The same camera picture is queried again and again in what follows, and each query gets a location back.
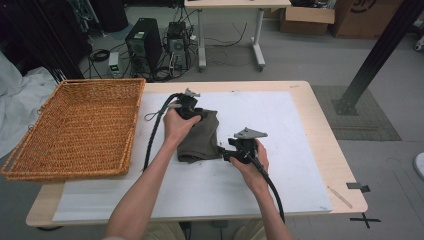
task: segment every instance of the dark gray cloth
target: dark gray cloth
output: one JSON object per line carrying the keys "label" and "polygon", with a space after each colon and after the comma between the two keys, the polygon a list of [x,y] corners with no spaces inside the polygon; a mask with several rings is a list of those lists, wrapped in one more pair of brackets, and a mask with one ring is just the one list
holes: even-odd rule
{"label": "dark gray cloth", "polygon": [[203,109],[207,116],[196,123],[187,134],[186,138],[177,148],[180,162],[195,162],[220,158],[217,149],[216,129],[219,121],[217,111]]}

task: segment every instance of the printed logo on box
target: printed logo on box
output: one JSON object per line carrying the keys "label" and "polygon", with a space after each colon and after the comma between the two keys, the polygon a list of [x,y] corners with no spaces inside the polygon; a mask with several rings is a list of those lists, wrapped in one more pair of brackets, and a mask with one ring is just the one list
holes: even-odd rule
{"label": "printed logo on box", "polygon": [[364,13],[370,10],[377,0],[357,0],[352,4],[350,11],[352,13]]}

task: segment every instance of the table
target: table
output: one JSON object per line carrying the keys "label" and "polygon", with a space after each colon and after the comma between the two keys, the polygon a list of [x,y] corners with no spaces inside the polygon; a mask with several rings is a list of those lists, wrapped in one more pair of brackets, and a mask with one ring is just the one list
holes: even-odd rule
{"label": "table", "polygon": [[256,60],[260,71],[265,69],[265,60],[259,46],[259,37],[261,34],[262,19],[264,15],[264,8],[281,8],[291,6],[289,0],[185,0],[187,8],[198,9],[198,23],[199,23],[199,71],[202,72],[206,68],[206,53],[205,53],[205,40],[203,37],[203,17],[202,9],[205,8],[259,8],[257,16],[255,36],[252,37],[253,50],[255,52]]}
{"label": "table", "polygon": [[[174,89],[190,87],[201,92],[220,91],[288,91],[297,108],[299,118],[318,169],[322,176],[333,210],[336,213],[359,213],[367,210],[367,203],[358,189],[348,189],[346,183],[356,182],[349,165],[335,139],[331,128],[307,82],[304,81],[254,81],[254,82],[195,82],[195,83],[148,83],[145,92],[173,92]],[[44,184],[27,216],[29,226],[56,226],[52,217],[63,192],[64,183]],[[104,224],[105,221],[90,222]],[[68,222],[66,225],[87,224],[84,221]]]}

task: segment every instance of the white paper on table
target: white paper on table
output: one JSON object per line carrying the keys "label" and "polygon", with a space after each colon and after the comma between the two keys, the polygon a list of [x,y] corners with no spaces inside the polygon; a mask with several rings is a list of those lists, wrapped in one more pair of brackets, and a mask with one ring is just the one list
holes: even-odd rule
{"label": "white paper on table", "polygon": [[[129,173],[109,179],[67,181],[53,221],[109,219],[119,200],[141,175],[154,125],[154,120],[147,122],[144,116],[157,112],[169,95],[143,94]],[[289,92],[204,93],[198,100],[197,107],[218,111],[218,144],[228,150],[235,148],[227,139],[245,127],[268,133],[268,137],[260,141],[267,149],[269,176],[286,214],[331,211],[330,200]],[[150,159],[161,146],[163,135],[161,122]],[[175,153],[152,218],[200,219],[259,214],[253,194],[232,164],[222,159],[180,163]]]}

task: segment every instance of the brown woven basket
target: brown woven basket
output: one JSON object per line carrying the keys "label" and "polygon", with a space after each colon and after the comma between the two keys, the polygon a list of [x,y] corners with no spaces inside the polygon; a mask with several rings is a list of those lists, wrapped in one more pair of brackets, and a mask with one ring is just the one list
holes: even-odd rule
{"label": "brown woven basket", "polygon": [[126,174],[144,85],[144,79],[61,82],[1,173],[25,181]]}

